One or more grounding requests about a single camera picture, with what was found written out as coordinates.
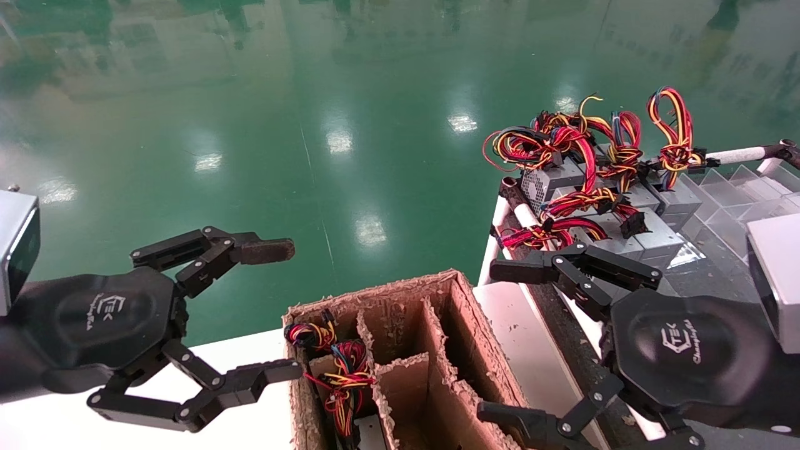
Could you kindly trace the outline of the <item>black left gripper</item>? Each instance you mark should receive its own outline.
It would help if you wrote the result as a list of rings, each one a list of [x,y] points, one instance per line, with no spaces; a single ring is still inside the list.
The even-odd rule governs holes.
[[[294,359],[222,374],[181,341],[188,310],[172,279],[149,267],[31,282],[2,317],[1,398],[22,401],[103,386],[87,406],[108,421],[198,433],[229,408],[258,402],[271,384],[294,381]],[[200,387],[184,402],[126,391],[173,365]]]

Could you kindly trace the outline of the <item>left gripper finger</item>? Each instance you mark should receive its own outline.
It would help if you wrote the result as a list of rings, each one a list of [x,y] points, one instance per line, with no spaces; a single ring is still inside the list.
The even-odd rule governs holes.
[[[255,232],[228,233],[203,227],[135,249],[135,268],[150,267],[160,273],[183,267],[175,283],[183,296],[196,298],[234,266],[280,263],[295,255],[289,238],[260,239]]]

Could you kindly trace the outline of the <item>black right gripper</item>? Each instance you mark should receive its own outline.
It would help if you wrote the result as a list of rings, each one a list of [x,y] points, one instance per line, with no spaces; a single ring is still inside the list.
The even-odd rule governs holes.
[[[552,284],[595,322],[609,319],[614,375],[566,417],[500,402],[477,405],[480,421],[514,428],[524,448],[594,449],[583,429],[617,397],[649,421],[657,417],[665,430],[662,439],[623,449],[704,449],[702,436],[675,415],[717,428],[798,432],[798,355],[783,351],[760,305],[666,296],[652,291],[662,271],[586,243],[532,250],[521,260],[495,259],[489,276]],[[612,305],[595,279],[634,292]]]

